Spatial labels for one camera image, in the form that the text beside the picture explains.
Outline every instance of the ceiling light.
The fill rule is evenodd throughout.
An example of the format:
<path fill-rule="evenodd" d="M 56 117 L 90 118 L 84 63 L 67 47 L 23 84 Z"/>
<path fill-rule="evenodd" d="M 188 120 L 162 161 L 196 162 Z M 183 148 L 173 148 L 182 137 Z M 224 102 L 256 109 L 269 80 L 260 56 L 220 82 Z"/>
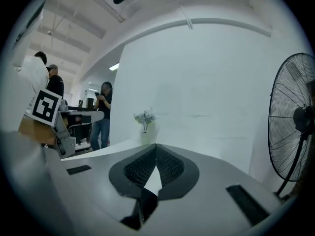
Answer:
<path fill-rule="evenodd" d="M 112 67 L 110 67 L 109 70 L 114 71 L 114 70 L 116 70 L 118 67 L 119 67 L 119 63 L 116 64 L 116 65 L 113 65 Z"/>

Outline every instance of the ceiling beam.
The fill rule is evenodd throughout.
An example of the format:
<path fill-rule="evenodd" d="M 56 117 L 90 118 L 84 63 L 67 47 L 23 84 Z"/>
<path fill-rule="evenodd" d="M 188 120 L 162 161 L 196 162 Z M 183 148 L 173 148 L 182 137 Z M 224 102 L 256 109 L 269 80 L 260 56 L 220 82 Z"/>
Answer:
<path fill-rule="evenodd" d="M 52 30 L 52 29 L 50 29 L 50 28 L 48 28 L 46 26 L 38 27 L 38 29 L 37 29 L 38 32 L 40 32 L 42 34 L 45 34 L 45 35 L 47 35 L 49 30 Z M 65 36 L 65 35 L 57 32 L 57 31 L 53 32 L 53 38 L 58 39 L 58 40 L 66 43 L 66 44 L 71 45 L 71 46 L 74 46 L 75 48 L 78 48 L 81 51 L 86 52 L 86 53 L 89 53 L 90 50 L 91 50 L 91 48 L 88 45 L 83 44 L 82 42 L 80 42 L 80 41 L 78 41 L 76 39 L 73 39 L 73 38 L 70 38 L 70 37 L 67 38 L 67 36 Z"/>
<path fill-rule="evenodd" d="M 92 33 L 94 36 L 102 39 L 106 33 L 106 31 L 97 25 L 91 23 L 84 15 L 80 13 L 75 13 L 75 11 L 64 4 L 60 3 L 59 8 L 57 10 L 58 2 L 54 0 L 47 0 L 44 5 L 44 10 L 47 10 L 51 13 L 57 13 L 58 16 L 64 17 L 65 19 L 73 22 L 77 26 L 87 30 L 88 32 Z"/>
<path fill-rule="evenodd" d="M 62 52 L 58 52 L 56 50 L 51 50 L 51 48 L 46 47 L 46 46 L 41 47 L 40 45 L 32 43 L 32 44 L 30 44 L 30 49 L 33 49 L 35 51 L 42 51 L 42 52 L 44 52 L 46 54 L 50 54 L 50 55 L 53 55 L 53 56 L 55 56 L 57 58 L 63 59 L 65 61 L 68 61 L 70 63 L 74 63 L 74 64 L 76 64 L 78 66 L 82 65 L 82 61 L 80 61 L 80 60 L 78 60 L 76 58 L 64 55 Z"/>

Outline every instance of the woman holding phone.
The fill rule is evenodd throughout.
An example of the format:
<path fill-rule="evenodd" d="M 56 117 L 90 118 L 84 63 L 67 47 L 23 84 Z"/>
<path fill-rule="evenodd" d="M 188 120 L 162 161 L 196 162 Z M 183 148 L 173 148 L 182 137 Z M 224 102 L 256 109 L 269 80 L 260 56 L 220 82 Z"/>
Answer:
<path fill-rule="evenodd" d="M 104 82 L 101 93 L 96 94 L 95 107 L 104 112 L 104 119 L 94 123 L 91 131 L 91 147 L 93 151 L 99 149 L 98 136 L 101 133 L 101 148 L 106 148 L 109 136 L 110 107 L 112 103 L 113 87 L 110 82 Z"/>

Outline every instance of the fan grille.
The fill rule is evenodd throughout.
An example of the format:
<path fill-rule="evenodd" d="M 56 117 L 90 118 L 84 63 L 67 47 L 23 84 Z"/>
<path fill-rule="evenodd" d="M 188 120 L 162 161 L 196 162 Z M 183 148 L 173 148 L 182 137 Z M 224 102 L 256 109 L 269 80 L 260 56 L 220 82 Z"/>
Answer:
<path fill-rule="evenodd" d="M 291 168 L 301 136 L 293 121 L 294 111 L 313 105 L 307 84 L 315 78 L 314 64 L 310 55 L 292 55 L 282 64 L 274 81 L 268 120 L 269 152 L 274 169 L 283 179 Z M 311 136 L 304 141 L 289 181 L 299 179 L 309 153 L 310 140 Z"/>

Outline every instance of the person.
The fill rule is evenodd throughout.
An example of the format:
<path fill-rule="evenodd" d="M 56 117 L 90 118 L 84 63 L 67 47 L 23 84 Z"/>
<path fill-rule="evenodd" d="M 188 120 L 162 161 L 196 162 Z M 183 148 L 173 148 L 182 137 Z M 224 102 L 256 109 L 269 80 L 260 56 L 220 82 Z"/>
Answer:
<path fill-rule="evenodd" d="M 110 109 L 112 103 L 113 87 L 110 82 L 104 82 L 101 87 L 101 94 L 97 96 L 95 103 L 98 111 L 104 112 L 104 119 L 94 123 L 91 131 L 91 147 L 92 149 L 98 150 L 98 136 L 101 133 L 101 148 L 106 148 L 109 137 L 109 119 Z"/>
<path fill-rule="evenodd" d="M 47 64 L 47 56 L 43 52 L 35 53 L 34 56 L 40 58 L 44 62 L 44 65 Z"/>
<path fill-rule="evenodd" d="M 62 78 L 58 75 L 58 67 L 56 65 L 50 65 L 47 69 L 49 72 L 49 82 L 46 89 L 63 98 L 64 84 Z"/>

